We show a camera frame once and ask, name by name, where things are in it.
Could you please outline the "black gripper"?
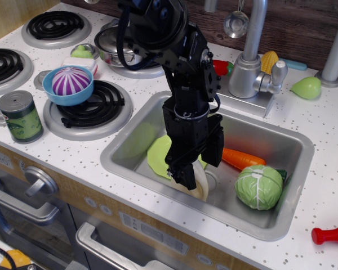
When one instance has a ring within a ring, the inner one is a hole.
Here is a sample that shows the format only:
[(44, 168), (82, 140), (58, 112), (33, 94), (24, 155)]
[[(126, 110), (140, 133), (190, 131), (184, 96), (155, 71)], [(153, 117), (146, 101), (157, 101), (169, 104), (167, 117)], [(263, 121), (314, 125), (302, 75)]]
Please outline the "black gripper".
[(223, 116), (212, 114), (209, 104), (204, 110), (190, 114), (179, 111), (173, 97), (163, 105), (164, 124), (172, 143), (165, 157), (172, 180), (187, 190), (197, 188), (192, 163), (199, 157), (218, 167), (224, 148)]

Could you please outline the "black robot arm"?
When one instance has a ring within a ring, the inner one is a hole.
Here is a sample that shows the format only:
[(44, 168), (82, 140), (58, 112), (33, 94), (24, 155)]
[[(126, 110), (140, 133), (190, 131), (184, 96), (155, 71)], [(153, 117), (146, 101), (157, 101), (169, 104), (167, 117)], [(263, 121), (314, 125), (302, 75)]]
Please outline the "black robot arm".
[(212, 52), (183, 1), (119, 1), (118, 7), (119, 61), (131, 71), (152, 63), (164, 70), (171, 91), (162, 107), (171, 139), (165, 162), (175, 182), (193, 190), (193, 163), (201, 158), (217, 167), (224, 148), (223, 118), (211, 107), (221, 88)]

